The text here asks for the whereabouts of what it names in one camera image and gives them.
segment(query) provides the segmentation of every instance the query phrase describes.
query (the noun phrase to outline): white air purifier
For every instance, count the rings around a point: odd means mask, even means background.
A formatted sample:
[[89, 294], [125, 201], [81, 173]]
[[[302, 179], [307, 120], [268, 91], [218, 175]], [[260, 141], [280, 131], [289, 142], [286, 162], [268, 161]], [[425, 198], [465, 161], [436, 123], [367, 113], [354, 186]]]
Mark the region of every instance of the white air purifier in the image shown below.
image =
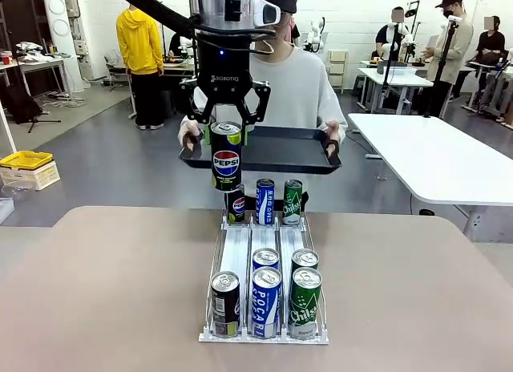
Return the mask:
[[79, 61], [76, 58], [75, 44], [71, 36], [70, 21], [67, 17], [64, 0], [44, 0], [51, 40], [59, 53], [72, 55], [73, 58], [64, 59], [64, 71], [67, 82], [73, 92], [83, 91], [82, 76]]

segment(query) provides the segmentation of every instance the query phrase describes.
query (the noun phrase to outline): white sliding tray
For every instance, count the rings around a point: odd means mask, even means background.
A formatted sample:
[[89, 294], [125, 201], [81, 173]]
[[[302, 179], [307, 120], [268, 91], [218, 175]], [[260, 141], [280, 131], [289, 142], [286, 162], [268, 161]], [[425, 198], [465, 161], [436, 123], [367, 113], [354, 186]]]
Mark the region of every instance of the white sliding tray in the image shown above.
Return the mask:
[[[297, 340], [289, 336], [287, 322], [289, 317], [289, 285], [292, 254], [301, 248], [315, 250], [310, 235], [306, 215], [301, 214], [298, 226], [280, 225], [280, 213], [276, 213], [273, 225], [255, 224], [253, 214], [249, 224], [229, 224], [226, 212], [221, 215], [220, 230], [212, 259], [210, 278], [219, 272], [229, 270], [239, 277], [240, 282], [240, 324], [239, 333], [233, 338], [218, 338], [213, 334], [210, 281], [208, 281], [205, 324], [200, 342], [240, 342], [262, 344], [305, 344], [327, 345], [328, 327], [326, 324], [326, 303], [321, 288], [321, 298], [317, 307], [316, 336], [309, 340]], [[252, 290], [252, 254], [260, 248], [271, 248], [279, 252], [280, 271], [283, 276], [281, 285], [281, 306], [279, 330], [274, 338], [255, 338], [251, 333], [251, 290]]]

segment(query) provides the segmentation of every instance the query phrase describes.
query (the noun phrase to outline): blue can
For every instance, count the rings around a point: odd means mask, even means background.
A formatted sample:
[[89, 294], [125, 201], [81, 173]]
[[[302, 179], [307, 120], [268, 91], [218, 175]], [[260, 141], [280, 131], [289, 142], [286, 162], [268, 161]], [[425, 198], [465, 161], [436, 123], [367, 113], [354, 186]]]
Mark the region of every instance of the blue can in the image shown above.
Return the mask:
[[263, 266], [253, 273], [252, 335], [274, 338], [278, 334], [280, 317], [281, 274], [277, 269]]
[[264, 225], [274, 222], [274, 181], [268, 178], [256, 182], [256, 222]]
[[253, 270], [257, 270], [262, 266], [270, 266], [271, 268], [278, 269], [280, 255], [274, 249], [260, 248], [253, 252], [252, 261]]

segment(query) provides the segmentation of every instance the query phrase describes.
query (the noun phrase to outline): black tray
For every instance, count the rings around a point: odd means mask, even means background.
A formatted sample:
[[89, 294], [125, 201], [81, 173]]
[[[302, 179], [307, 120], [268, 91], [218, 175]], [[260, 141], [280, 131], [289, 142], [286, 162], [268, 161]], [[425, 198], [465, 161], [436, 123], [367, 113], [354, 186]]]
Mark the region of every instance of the black tray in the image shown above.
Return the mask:
[[[255, 126], [248, 133], [248, 146], [242, 147], [242, 170], [330, 174], [342, 163], [337, 154], [328, 159], [324, 149], [327, 140], [320, 130]], [[211, 149], [203, 139], [192, 152], [184, 148], [180, 159], [191, 168], [212, 167]]]

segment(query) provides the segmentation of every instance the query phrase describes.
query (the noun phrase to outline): black pants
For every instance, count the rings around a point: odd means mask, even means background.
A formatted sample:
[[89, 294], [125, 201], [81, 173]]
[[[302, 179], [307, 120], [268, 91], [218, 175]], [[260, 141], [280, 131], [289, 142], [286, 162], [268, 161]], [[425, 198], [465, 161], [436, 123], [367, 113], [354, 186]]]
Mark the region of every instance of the black pants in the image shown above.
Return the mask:
[[157, 126], [164, 123], [164, 104], [160, 93], [159, 73], [131, 75], [134, 91], [135, 123], [139, 126]]
[[422, 89], [419, 113], [426, 114], [426, 111], [429, 111], [432, 117], [439, 117], [449, 90], [450, 83], [443, 81], [438, 83], [436, 89], [434, 87]]
[[[452, 88], [452, 94], [454, 97], [459, 97], [461, 94], [462, 86], [465, 83], [465, 79], [472, 71], [460, 71], [458, 73], [458, 79]], [[479, 77], [479, 91], [483, 91], [487, 85], [487, 71], [483, 70], [481, 76]]]
[[[309, 197], [308, 193], [304, 192], [303, 196], [301, 197], [301, 211], [305, 211], [305, 205], [308, 202]], [[257, 210], [257, 199], [255, 197], [248, 197], [246, 196], [244, 198], [244, 209], [246, 210]], [[283, 200], [274, 200], [274, 211], [275, 212], [281, 212], [283, 210]]]

